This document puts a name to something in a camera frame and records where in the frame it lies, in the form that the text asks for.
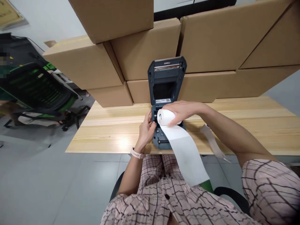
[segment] green office chair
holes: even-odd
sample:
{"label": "green office chair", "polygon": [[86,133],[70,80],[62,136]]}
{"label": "green office chair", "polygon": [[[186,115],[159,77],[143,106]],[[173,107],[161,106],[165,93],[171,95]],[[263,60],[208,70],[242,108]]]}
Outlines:
{"label": "green office chair", "polygon": [[[0,79],[0,88],[27,106],[25,109],[13,112],[14,114],[34,120],[63,120],[64,112],[78,99],[75,93],[67,89],[37,63],[29,63],[11,70],[6,78]],[[78,113],[70,112],[62,130],[67,131],[74,123],[78,129],[79,119],[87,115],[83,113],[86,109],[90,110],[90,107],[84,106]],[[42,115],[31,117],[24,112],[41,113]],[[7,128],[10,127],[10,122],[11,120],[5,124]]]}

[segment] pink plaid clothing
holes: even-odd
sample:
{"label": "pink plaid clothing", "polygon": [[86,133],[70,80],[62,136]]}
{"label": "pink plaid clothing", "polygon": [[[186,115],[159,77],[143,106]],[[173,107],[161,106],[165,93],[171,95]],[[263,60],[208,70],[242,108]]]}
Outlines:
{"label": "pink plaid clothing", "polygon": [[116,196],[101,224],[164,224],[170,212],[179,224],[288,224],[300,202],[300,179],[283,163],[250,160],[242,183],[250,214],[199,185],[189,187],[174,155],[146,156],[137,194]]}

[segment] white watch strap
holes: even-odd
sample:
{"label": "white watch strap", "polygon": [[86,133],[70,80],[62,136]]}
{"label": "white watch strap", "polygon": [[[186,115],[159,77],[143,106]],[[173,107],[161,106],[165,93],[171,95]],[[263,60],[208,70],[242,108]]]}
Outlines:
{"label": "white watch strap", "polygon": [[204,124],[201,128],[200,131],[205,135],[205,137],[208,140],[208,143],[210,145],[210,148],[212,149],[212,152],[215,154],[215,156],[217,158],[223,159],[227,162],[229,162],[224,153],[221,151],[221,149],[219,148],[216,139],[213,135],[213,132],[211,131],[211,129],[209,128],[209,126],[207,124]]}
{"label": "white watch strap", "polygon": [[138,159],[143,159],[145,158],[145,154],[143,153],[137,153],[134,148],[131,149],[130,154],[133,155],[134,157],[138,158]]}

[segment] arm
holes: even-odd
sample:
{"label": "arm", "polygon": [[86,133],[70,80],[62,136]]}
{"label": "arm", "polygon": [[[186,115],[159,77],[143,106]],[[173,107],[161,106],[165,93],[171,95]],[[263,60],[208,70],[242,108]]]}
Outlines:
{"label": "arm", "polygon": [[174,126],[194,114],[199,115],[219,140],[236,154],[241,167],[251,159],[278,161],[249,131],[204,103],[179,101],[167,104],[163,109],[176,115],[169,126]]}
{"label": "arm", "polygon": [[[140,134],[134,148],[135,152],[137,153],[144,153],[146,145],[153,138],[156,124],[155,122],[150,122],[151,110],[146,114],[145,119],[139,128]],[[117,195],[125,194],[129,196],[137,193],[142,173],[142,165],[142,159],[138,159],[133,156],[131,157],[124,172]]]}

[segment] paper strip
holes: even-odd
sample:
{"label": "paper strip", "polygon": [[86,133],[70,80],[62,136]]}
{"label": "paper strip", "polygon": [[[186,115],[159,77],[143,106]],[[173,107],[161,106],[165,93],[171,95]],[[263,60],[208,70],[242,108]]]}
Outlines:
{"label": "paper strip", "polygon": [[209,180],[197,146],[186,130],[180,126],[168,127],[175,114],[167,109],[160,109],[157,121],[168,138],[175,153],[180,172],[189,187]]}
{"label": "paper strip", "polygon": [[213,136],[213,132],[211,131],[211,129],[209,128],[209,126],[207,124],[204,124],[201,128],[200,131],[205,135],[205,137],[208,140],[208,143],[210,145],[210,148],[212,149],[212,152],[215,154],[215,156],[217,158],[223,159],[227,162],[229,162],[224,153],[221,151],[221,149],[219,148],[215,137]]}

